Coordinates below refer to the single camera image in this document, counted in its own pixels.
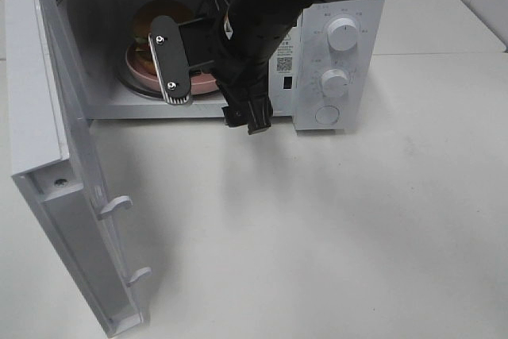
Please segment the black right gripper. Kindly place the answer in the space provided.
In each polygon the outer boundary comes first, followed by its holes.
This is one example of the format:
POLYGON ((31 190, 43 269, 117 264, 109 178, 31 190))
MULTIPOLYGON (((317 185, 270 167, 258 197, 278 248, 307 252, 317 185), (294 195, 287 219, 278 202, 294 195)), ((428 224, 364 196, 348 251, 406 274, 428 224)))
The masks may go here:
POLYGON ((214 0, 215 64, 212 73, 227 105, 230 128, 247 126, 248 134, 271 127, 268 63, 302 13, 297 0, 214 0))

